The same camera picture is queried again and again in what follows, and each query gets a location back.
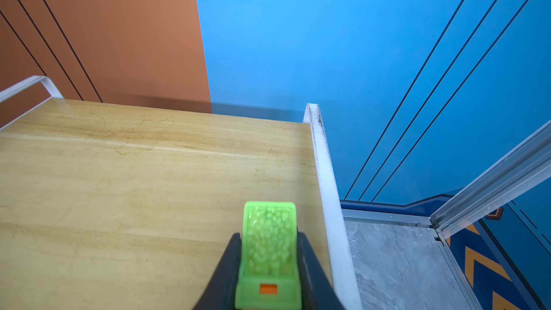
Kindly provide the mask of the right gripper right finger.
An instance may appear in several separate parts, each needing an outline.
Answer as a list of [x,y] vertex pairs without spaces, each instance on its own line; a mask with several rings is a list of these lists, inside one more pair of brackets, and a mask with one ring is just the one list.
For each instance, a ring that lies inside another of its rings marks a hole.
[[343,310],[307,236],[297,232],[297,263],[301,281],[302,309]]

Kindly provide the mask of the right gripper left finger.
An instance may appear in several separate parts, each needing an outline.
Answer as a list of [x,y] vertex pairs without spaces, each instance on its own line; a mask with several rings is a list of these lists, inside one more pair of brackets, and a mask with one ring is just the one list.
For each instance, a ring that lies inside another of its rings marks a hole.
[[235,309],[241,255],[241,237],[234,233],[194,310]]

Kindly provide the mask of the green orange dump truck toy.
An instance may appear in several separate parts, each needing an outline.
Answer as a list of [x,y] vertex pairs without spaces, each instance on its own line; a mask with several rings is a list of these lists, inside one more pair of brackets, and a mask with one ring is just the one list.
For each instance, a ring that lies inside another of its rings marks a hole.
[[236,309],[301,309],[296,206],[247,202],[242,226]]

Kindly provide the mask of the white frame wooden shelf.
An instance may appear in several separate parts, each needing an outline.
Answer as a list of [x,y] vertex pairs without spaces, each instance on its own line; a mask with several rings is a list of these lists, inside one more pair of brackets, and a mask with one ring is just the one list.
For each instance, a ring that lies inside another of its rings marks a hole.
[[250,201],[293,202],[360,309],[320,108],[303,123],[47,98],[1,128],[1,308],[190,309]]

